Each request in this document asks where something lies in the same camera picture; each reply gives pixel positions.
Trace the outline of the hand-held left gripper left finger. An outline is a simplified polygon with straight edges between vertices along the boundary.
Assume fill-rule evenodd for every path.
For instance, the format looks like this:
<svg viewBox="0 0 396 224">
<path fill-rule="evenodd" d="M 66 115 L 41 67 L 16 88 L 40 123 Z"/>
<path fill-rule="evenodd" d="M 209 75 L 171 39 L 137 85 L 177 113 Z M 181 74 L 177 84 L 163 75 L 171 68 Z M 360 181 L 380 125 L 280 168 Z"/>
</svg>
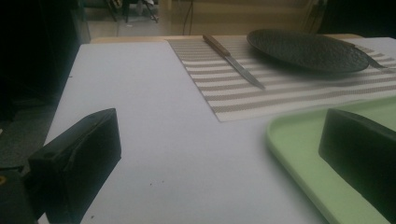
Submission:
<svg viewBox="0 0 396 224">
<path fill-rule="evenodd" d="M 121 158 L 117 111 L 81 119 L 29 158 L 49 222 L 79 224 Z"/>
</svg>

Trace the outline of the black stand legs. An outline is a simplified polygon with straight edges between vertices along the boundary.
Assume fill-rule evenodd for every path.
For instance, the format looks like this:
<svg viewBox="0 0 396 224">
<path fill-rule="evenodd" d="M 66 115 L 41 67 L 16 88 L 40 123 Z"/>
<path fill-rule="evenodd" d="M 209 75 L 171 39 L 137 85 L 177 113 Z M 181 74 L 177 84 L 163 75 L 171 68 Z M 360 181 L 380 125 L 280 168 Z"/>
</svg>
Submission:
<svg viewBox="0 0 396 224">
<path fill-rule="evenodd" d="M 154 0 L 104 0 L 104 2 L 109 8 L 111 15 L 116 13 L 119 9 L 126 23 L 129 22 L 131 5 L 135 5 L 135 10 L 138 15 L 143 13 L 143 7 L 145 7 L 150 18 L 155 22 L 158 21 L 158 16 L 152 10 L 156 5 Z"/>
</svg>

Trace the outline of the light green tray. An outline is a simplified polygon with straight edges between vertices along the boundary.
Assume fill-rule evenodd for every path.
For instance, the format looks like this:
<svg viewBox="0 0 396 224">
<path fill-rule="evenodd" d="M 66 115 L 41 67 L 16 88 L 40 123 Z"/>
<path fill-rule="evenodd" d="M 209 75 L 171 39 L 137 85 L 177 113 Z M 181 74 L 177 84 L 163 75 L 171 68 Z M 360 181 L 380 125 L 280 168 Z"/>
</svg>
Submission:
<svg viewBox="0 0 396 224">
<path fill-rule="evenodd" d="M 390 224 L 319 154 L 326 107 L 283 115 L 266 126 L 267 147 L 330 224 Z"/>
</svg>

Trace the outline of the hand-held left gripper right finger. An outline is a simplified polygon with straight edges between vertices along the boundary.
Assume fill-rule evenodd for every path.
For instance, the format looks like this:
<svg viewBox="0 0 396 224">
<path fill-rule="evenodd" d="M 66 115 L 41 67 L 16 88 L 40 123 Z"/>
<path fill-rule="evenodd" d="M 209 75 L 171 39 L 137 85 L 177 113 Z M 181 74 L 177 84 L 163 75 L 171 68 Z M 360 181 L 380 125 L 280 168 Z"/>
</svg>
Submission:
<svg viewBox="0 0 396 224">
<path fill-rule="evenodd" d="M 396 131 L 351 112 L 327 111 L 318 154 L 396 224 Z"/>
</svg>

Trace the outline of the wooden handled knife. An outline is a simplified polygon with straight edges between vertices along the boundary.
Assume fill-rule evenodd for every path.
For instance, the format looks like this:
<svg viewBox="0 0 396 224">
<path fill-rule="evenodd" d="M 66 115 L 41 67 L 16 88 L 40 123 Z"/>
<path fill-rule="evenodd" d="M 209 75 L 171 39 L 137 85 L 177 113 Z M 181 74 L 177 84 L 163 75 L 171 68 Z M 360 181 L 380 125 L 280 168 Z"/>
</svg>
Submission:
<svg viewBox="0 0 396 224">
<path fill-rule="evenodd" d="M 265 87 L 260 83 L 260 81 L 249 73 L 232 55 L 231 53 L 223 47 L 220 42 L 214 38 L 212 35 L 203 35 L 204 41 L 222 58 L 224 58 L 234 70 L 243 77 L 247 82 L 254 85 L 255 87 L 264 90 Z"/>
</svg>

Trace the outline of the black textured plate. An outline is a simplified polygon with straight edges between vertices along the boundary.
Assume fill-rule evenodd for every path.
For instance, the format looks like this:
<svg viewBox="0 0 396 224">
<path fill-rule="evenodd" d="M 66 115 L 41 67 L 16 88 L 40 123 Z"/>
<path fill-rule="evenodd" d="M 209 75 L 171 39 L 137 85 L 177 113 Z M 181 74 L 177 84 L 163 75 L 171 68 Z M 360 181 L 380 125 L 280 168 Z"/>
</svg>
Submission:
<svg viewBox="0 0 396 224">
<path fill-rule="evenodd" d="M 262 55 L 280 63 L 323 73 L 353 73 L 366 69 L 367 55 L 351 44 L 325 35 L 261 29 L 247 42 Z"/>
</svg>

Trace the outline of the striped placemat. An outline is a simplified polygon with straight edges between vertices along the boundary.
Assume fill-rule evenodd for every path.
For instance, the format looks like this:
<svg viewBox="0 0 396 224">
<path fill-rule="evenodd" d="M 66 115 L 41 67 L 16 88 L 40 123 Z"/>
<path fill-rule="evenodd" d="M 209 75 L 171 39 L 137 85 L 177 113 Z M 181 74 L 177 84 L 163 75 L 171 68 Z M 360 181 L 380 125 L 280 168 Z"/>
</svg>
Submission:
<svg viewBox="0 0 396 224">
<path fill-rule="evenodd" d="M 220 121 L 396 95 L 396 72 L 368 66 L 334 76 L 310 74 L 269 62 L 243 36 L 221 37 L 219 42 L 261 82 L 262 90 L 247 82 L 201 38 L 169 44 Z"/>
</svg>

